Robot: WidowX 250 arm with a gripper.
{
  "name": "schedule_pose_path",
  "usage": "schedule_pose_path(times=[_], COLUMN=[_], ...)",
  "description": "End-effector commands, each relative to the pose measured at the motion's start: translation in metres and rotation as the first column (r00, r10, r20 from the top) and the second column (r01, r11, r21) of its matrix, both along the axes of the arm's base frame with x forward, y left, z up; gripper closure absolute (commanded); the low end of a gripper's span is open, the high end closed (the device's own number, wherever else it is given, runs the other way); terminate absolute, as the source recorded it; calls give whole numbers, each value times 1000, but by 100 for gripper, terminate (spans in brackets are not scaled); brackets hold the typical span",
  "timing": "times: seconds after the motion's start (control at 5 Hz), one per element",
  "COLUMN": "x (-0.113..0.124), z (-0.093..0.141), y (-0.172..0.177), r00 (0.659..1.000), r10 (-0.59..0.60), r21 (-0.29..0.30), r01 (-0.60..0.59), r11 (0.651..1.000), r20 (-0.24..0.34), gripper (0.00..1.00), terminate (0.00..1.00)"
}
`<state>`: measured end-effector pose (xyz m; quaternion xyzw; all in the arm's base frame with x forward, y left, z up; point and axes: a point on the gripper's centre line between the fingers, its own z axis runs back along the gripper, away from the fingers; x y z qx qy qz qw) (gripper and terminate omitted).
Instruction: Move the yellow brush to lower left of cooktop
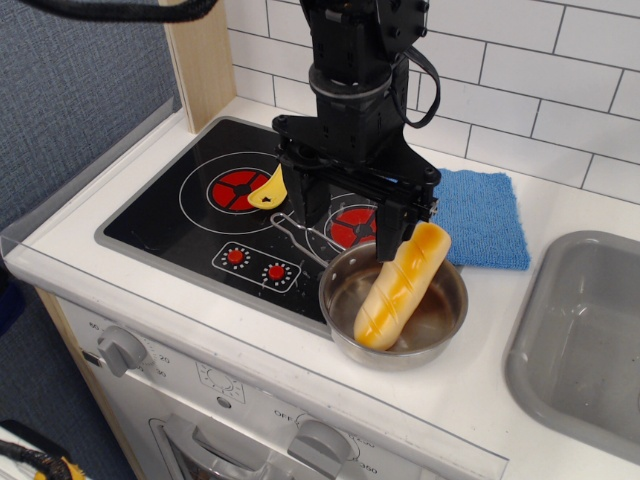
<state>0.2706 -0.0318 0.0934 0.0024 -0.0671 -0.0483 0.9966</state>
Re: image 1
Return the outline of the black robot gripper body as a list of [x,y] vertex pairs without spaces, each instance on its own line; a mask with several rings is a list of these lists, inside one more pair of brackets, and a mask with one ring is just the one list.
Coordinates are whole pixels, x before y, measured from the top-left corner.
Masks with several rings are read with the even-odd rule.
[[276,117],[284,183],[285,168],[293,167],[314,173],[329,189],[337,186],[376,204],[393,199],[415,209],[419,220],[428,220],[441,175],[405,140],[406,126],[420,128],[430,120],[411,122],[406,100],[405,84],[358,98],[320,92],[315,117]]

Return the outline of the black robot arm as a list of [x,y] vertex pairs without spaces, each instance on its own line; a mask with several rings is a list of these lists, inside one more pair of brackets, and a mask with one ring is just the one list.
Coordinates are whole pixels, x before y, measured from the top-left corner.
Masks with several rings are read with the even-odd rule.
[[309,84],[314,117],[276,117],[283,180],[295,218],[316,225],[333,186],[373,201],[376,253],[391,261],[419,221],[435,211],[440,172],[407,143],[404,129],[425,127],[438,110],[407,116],[409,66],[433,82],[434,65],[415,48],[426,36],[427,1],[304,1],[312,38]]

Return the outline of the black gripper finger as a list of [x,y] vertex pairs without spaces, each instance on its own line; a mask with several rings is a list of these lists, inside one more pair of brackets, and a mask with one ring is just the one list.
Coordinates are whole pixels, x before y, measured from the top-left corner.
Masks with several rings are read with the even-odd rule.
[[411,238],[420,217],[408,205],[387,199],[376,210],[376,256],[379,262],[392,261],[400,245]]
[[300,224],[315,225],[329,210],[329,184],[314,173],[286,167],[285,187]]

